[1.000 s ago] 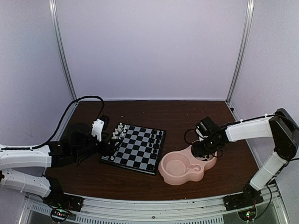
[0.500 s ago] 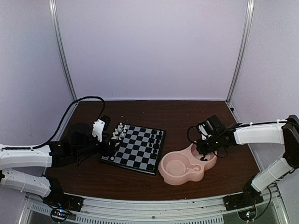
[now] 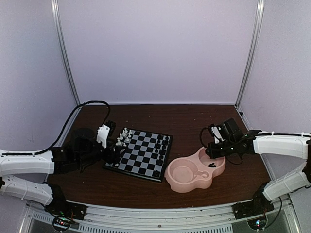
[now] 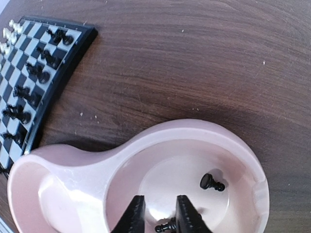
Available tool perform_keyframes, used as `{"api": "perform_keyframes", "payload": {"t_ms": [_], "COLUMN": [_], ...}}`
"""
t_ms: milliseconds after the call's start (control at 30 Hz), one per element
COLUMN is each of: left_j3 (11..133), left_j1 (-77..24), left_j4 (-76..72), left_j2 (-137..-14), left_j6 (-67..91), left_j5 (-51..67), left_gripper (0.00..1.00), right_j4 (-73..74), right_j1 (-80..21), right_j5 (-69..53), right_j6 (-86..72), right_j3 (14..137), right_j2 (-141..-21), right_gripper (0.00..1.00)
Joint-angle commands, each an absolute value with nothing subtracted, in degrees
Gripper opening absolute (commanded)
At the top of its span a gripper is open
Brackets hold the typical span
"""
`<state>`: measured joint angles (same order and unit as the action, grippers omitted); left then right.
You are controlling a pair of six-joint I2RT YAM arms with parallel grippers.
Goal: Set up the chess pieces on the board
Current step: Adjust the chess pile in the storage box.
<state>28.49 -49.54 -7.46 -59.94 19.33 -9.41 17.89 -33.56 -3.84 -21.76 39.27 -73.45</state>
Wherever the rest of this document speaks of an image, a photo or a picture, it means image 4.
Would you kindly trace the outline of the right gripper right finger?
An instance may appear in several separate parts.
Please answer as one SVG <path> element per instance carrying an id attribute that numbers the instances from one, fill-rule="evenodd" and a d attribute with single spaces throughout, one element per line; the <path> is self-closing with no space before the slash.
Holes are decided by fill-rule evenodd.
<path id="1" fill-rule="evenodd" d="M 177 196 L 175 218 L 177 233 L 211 233 L 186 195 Z"/>

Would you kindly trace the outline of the black pawn piece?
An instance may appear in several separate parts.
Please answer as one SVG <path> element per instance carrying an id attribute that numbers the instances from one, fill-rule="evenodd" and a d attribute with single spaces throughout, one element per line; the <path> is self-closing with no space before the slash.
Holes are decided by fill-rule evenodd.
<path id="1" fill-rule="evenodd" d="M 170 231 L 171 233 L 177 232 L 177 226 L 176 226 L 176 218 L 172 217 L 170 220 L 165 224 L 160 224 L 155 226 L 155 232 L 156 233 L 163 233 L 165 231 Z"/>

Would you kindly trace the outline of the black king chess piece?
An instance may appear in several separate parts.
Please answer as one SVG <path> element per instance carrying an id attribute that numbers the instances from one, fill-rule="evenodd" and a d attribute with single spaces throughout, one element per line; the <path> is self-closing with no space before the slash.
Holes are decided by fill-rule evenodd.
<path id="1" fill-rule="evenodd" d="M 23 106 L 20 104 L 16 106 L 8 104 L 2 114 L 11 119 L 18 119 L 22 124 L 28 124 L 32 116 L 30 112 L 24 112 Z"/>

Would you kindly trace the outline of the black and white chessboard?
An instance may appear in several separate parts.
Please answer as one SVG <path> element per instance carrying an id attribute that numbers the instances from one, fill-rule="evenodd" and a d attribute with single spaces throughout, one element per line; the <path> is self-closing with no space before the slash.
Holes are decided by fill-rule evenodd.
<path id="1" fill-rule="evenodd" d="M 19 23 L 23 26 L 22 34 L 17 34 L 17 42 L 14 45 L 6 42 L 11 47 L 8 55 L 4 52 L 0 55 L 0 109 L 3 111 L 8 104 L 12 106 L 20 104 L 24 112 L 30 112 L 32 116 L 28 124 L 22 124 L 18 119 L 11 119 L 8 116 L 0 117 L 0 134 L 9 132 L 20 133 L 23 136 L 22 146 L 12 139 L 4 140 L 0 136 L 0 170 L 4 174 L 9 173 L 15 161 L 38 145 L 39 131 L 52 103 L 60 96 L 83 55 L 98 35 L 93 25 L 53 18 L 24 16 Z M 47 34 L 47 29 L 53 32 L 59 29 L 60 35 L 64 31 L 66 35 L 74 38 L 73 43 L 69 46 L 65 46 L 62 40 L 54 43 Z M 49 50 L 52 56 L 61 59 L 57 70 L 40 58 L 40 53 L 36 51 L 37 46 Z M 29 75 L 26 62 L 41 65 L 44 71 L 51 74 L 49 81 L 41 84 L 37 77 Z M 14 97 L 16 85 L 29 87 L 30 93 L 39 94 L 41 96 L 39 105 L 33 107 L 25 99 Z"/>

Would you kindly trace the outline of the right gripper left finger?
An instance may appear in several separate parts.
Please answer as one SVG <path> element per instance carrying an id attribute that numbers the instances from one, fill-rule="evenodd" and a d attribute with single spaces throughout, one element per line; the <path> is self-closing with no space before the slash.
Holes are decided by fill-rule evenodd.
<path id="1" fill-rule="evenodd" d="M 129 203 L 112 233 L 144 233 L 145 231 L 145 200 L 144 196 L 136 195 Z"/>

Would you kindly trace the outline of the black bishop chess piece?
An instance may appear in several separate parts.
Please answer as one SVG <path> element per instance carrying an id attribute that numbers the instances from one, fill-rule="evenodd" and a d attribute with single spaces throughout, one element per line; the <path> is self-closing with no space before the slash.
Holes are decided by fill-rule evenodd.
<path id="1" fill-rule="evenodd" d="M 32 65 L 30 62 L 26 62 L 25 66 L 28 74 L 37 77 L 41 84 L 46 84 L 49 81 L 51 74 L 44 71 L 41 65 Z"/>

